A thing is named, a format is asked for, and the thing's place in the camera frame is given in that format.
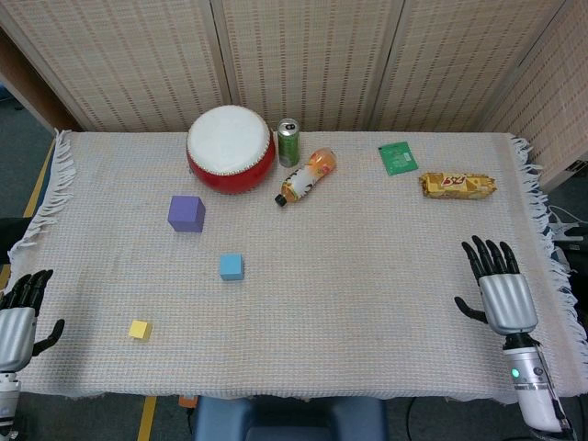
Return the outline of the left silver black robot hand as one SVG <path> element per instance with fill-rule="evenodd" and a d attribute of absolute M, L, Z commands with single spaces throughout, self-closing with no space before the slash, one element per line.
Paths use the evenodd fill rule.
<path fill-rule="evenodd" d="M 59 319 L 51 333 L 38 342 L 37 322 L 52 269 L 26 274 L 1 298 L 1 372 L 17 373 L 32 357 L 54 346 L 62 336 L 65 320 Z"/>

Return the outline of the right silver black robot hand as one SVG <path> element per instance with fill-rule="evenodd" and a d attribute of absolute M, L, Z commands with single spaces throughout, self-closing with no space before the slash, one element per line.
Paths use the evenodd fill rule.
<path fill-rule="evenodd" d="M 483 241 L 477 235 L 471 240 L 462 248 L 479 287 L 483 309 L 474 310 L 461 297 L 455 297 L 460 312 L 489 325 L 499 335 L 533 332 L 538 325 L 535 304 L 511 247 L 505 242 Z"/>

